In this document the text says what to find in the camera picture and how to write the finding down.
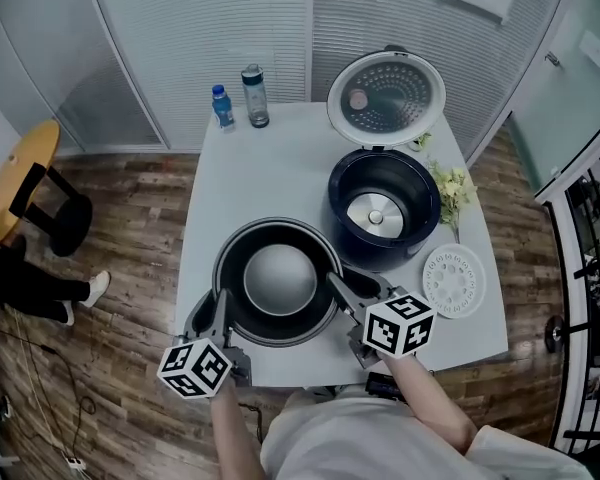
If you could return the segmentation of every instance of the person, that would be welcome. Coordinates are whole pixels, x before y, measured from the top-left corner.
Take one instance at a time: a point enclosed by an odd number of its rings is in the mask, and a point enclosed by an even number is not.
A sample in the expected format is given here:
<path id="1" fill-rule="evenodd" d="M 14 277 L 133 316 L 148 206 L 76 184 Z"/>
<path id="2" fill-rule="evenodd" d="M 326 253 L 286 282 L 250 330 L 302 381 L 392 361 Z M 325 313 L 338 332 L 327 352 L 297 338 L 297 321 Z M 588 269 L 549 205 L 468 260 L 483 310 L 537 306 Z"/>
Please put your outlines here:
<path id="1" fill-rule="evenodd" d="M 73 325 L 73 303 L 90 308 L 107 291 L 111 276 L 100 272 L 89 282 L 59 279 L 0 247 L 0 303 L 21 313 Z"/>
<path id="2" fill-rule="evenodd" d="M 353 386 L 319 404 L 294 393 L 272 422 L 260 459 L 228 377 L 210 401 L 222 479 L 592 478 L 560 452 L 489 426 L 478 431 L 415 357 L 385 362 L 407 405 Z"/>

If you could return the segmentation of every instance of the blue bottle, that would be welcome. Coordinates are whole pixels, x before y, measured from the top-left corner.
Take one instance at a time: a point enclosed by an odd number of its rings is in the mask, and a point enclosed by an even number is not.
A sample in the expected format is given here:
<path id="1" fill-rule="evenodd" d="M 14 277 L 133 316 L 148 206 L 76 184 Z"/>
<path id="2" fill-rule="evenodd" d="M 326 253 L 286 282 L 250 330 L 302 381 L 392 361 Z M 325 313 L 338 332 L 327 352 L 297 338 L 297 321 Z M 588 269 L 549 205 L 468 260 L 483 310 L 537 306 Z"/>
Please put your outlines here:
<path id="1" fill-rule="evenodd" d="M 230 132 L 235 128 L 233 111 L 231 110 L 231 99 L 224 90 L 224 85 L 214 85 L 213 93 L 213 115 L 216 116 L 218 126 L 224 132 Z"/>

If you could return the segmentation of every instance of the person's arm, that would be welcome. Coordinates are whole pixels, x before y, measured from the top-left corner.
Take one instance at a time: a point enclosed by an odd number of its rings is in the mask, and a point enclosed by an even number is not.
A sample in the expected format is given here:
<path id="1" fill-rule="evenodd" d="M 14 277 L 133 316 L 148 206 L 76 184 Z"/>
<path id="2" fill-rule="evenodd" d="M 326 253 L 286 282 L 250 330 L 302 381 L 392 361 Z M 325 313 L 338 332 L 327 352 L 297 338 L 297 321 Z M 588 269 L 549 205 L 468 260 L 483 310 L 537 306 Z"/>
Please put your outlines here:
<path id="1" fill-rule="evenodd" d="M 211 421 L 222 480 L 265 480 L 231 376 L 211 399 Z"/>
<path id="2" fill-rule="evenodd" d="M 463 455 L 478 429 L 413 356 L 384 357 L 415 417 Z"/>

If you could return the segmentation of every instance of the power strip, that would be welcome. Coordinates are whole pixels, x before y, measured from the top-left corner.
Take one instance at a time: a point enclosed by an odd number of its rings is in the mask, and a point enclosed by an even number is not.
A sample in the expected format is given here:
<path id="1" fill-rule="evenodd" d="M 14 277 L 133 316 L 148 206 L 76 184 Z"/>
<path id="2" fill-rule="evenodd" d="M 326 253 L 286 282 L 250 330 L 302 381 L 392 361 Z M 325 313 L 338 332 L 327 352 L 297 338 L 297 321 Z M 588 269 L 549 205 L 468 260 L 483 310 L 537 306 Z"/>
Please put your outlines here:
<path id="1" fill-rule="evenodd" d="M 69 469 L 75 469 L 77 471 L 84 471 L 87 469 L 87 464 L 82 459 L 78 459 L 76 457 L 65 457 L 64 460 L 67 461 Z"/>

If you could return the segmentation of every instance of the round wooden table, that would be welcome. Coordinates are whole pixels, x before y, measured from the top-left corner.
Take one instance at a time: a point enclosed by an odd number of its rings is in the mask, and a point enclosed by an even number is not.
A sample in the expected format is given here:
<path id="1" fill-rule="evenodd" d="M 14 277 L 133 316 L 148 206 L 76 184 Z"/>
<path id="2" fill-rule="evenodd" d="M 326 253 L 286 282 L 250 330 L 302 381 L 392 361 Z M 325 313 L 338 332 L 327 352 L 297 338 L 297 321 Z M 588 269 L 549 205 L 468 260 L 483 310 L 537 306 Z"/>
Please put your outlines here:
<path id="1" fill-rule="evenodd" d="M 60 126 L 45 121 L 22 137 L 0 168 L 0 243 L 22 217 L 45 231 L 51 249 L 58 256 L 72 254 L 84 240 L 91 225 L 91 201 L 51 167 L 58 149 Z M 32 201 L 40 181 L 49 176 L 69 199 L 56 217 L 50 217 Z"/>

